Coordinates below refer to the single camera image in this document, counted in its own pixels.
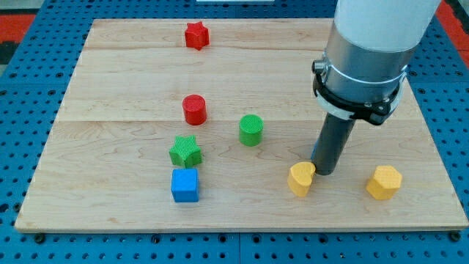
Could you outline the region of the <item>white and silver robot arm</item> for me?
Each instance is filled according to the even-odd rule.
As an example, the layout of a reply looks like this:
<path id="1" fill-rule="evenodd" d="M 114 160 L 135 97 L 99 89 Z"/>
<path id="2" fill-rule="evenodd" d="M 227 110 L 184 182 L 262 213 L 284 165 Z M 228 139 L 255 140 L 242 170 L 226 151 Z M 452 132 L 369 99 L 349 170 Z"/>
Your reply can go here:
<path id="1" fill-rule="evenodd" d="M 407 65 L 440 0 L 339 0 L 313 91 L 342 120 L 383 124 L 399 105 Z"/>

